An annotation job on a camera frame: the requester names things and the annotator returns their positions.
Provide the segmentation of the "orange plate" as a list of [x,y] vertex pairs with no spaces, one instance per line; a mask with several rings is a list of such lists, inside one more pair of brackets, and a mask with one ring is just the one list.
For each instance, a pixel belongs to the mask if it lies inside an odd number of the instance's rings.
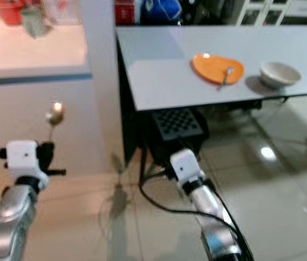
[[195,54],[191,58],[191,67],[199,77],[219,85],[223,79],[223,71],[228,67],[233,67],[234,70],[229,77],[227,85],[235,84],[245,76],[245,66],[243,63],[235,59],[222,57],[221,55]]

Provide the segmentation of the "beige ribbed bowl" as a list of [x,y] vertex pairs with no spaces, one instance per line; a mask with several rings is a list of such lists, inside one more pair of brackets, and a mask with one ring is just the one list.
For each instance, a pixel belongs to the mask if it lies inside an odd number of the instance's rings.
[[288,64],[269,61],[260,65],[260,81],[270,89],[284,89],[301,79],[300,72]]

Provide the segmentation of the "red instant noodle cup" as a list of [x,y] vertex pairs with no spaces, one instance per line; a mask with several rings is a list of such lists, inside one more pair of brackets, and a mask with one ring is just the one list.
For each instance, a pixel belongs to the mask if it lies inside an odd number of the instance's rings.
[[26,0],[0,0],[0,19],[7,27],[20,26],[21,10],[26,4]]

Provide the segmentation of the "pale green plastic mug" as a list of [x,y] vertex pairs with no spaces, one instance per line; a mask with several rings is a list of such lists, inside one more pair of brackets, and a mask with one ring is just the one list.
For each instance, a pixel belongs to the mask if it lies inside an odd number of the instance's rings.
[[22,27],[31,38],[41,38],[49,33],[49,26],[46,24],[42,11],[38,8],[22,8]]

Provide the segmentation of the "metal fork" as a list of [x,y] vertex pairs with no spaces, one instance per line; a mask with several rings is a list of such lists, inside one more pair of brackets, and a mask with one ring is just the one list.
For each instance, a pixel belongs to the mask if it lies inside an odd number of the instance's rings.
[[220,86],[217,90],[223,89],[227,84],[231,73],[233,72],[233,67],[228,67],[223,71],[223,79],[221,80]]

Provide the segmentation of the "black perforated chair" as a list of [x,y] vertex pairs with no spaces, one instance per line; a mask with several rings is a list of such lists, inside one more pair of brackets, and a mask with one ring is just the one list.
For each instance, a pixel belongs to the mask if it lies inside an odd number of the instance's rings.
[[134,113],[124,122],[123,131],[126,160],[145,147],[157,166],[170,164],[170,156],[185,148],[199,157],[210,137],[206,118],[190,108]]

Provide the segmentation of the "white glass door cabinet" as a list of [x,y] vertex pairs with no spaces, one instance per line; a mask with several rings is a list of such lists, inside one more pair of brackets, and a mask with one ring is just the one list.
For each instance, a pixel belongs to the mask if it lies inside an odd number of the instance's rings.
[[235,26],[279,26],[287,18],[307,19],[307,0],[238,0],[227,22]]

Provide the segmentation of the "cream printed food box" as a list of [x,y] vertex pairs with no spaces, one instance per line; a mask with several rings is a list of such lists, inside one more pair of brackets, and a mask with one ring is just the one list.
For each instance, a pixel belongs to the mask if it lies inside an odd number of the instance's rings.
[[41,0],[47,22],[57,26],[82,24],[80,0]]

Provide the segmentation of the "blue fabric bag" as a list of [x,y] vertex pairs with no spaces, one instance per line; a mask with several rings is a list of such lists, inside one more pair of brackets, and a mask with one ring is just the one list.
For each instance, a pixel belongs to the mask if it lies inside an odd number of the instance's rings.
[[142,0],[140,10],[142,25],[173,25],[183,12],[178,0]]

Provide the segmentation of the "metal spoon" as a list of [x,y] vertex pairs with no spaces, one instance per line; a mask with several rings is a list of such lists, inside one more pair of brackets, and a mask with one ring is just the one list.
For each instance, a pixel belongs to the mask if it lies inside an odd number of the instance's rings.
[[65,106],[62,102],[52,102],[49,112],[47,112],[46,118],[49,126],[51,127],[48,132],[47,140],[52,141],[54,130],[58,125],[64,121]]

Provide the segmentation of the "red cardboard box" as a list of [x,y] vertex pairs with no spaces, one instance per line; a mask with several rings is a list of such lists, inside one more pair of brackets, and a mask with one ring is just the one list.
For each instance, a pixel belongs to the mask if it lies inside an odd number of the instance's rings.
[[114,17],[117,25],[135,24],[136,20],[135,0],[115,0]]

